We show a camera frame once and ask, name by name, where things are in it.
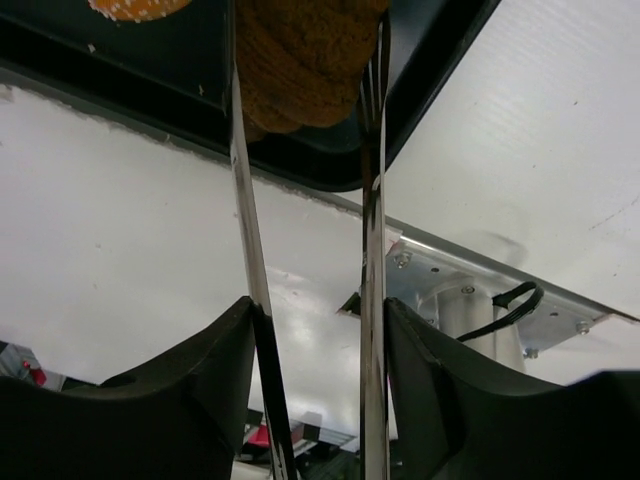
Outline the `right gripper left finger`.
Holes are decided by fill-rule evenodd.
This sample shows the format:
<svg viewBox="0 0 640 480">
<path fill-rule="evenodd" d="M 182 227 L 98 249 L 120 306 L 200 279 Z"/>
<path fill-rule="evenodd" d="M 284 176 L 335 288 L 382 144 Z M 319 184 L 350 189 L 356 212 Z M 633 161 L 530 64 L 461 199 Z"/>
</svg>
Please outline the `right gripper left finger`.
<svg viewBox="0 0 640 480">
<path fill-rule="evenodd" d="M 2 377 L 2 478 L 230 478 L 262 318 L 242 297 L 200 332 L 97 386 L 55 392 Z"/>
</svg>

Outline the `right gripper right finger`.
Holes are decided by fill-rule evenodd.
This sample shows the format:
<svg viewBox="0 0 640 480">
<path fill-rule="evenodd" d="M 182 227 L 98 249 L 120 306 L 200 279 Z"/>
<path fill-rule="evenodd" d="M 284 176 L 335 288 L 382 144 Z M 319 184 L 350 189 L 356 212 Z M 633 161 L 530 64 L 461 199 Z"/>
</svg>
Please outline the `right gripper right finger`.
<svg viewBox="0 0 640 480">
<path fill-rule="evenodd" d="M 472 350 L 397 299 L 385 322 L 406 478 L 638 478 L 638 372 L 560 386 Z"/>
</svg>

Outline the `silver metal tongs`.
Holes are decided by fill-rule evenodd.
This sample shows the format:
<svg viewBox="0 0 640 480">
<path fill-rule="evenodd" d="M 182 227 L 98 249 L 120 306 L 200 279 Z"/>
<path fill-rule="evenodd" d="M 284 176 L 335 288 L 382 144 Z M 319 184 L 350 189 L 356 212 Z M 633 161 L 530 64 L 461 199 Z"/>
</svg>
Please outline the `silver metal tongs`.
<svg viewBox="0 0 640 480">
<path fill-rule="evenodd" d="M 271 469 L 276 479 L 295 479 L 297 470 L 278 355 L 266 266 L 247 151 L 241 88 L 236 65 L 236 7 L 227 9 L 225 114 L 244 263 L 253 302 L 253 328 L 261 388 L 270 441 Z M 361 136 L 362 273 L 360 287 L 360 474 L 387 479 L 389 420 L 387 352 L 385 343 L 386 218 L 386 100 L 390 63 L 389 16 L 384 14 L 374 53 L 365 68 L 357 112 Z"/>
</svg>

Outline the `brown chocolate croissant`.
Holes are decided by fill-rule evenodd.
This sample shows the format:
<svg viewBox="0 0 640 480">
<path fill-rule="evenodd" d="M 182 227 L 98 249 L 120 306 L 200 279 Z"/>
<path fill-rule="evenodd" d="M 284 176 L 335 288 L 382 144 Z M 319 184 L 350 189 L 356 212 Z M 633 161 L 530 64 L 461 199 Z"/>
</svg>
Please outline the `brown chocolate croissant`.
<svg viewBox="0 0 640 480">
<path fill-rule="evenodd" d="M 329 128 L 355 107 L 387 1 L 238 1 L 245 135 Z"/>
</svg>

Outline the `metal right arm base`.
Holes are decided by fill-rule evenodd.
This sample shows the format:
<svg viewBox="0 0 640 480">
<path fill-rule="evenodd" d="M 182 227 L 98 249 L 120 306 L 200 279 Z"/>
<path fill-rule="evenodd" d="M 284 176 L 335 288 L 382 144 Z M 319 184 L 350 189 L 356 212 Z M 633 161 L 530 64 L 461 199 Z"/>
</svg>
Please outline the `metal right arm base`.
<svg viewBox="0 0 640 480">
<path fill-rule="evenodd" d="M 438 239 L 401 235 L 386 255 L 387 294 L 459 337 L 517 312 L 514 325 L 468 341 L 500 363 L 560 384 L 639 367 L 639 321 Z"/>
</svg>

